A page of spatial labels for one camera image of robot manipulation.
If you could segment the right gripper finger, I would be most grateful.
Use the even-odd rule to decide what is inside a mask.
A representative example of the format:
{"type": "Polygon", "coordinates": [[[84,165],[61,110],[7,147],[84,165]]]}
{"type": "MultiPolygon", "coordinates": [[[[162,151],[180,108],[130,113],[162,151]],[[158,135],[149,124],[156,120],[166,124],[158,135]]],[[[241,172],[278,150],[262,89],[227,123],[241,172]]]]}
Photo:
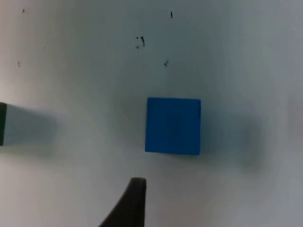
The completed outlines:
{"type": "Polygon", "coordinates": [[[147,181],[133,177],[101,227],[144,227],[147,181]]]}

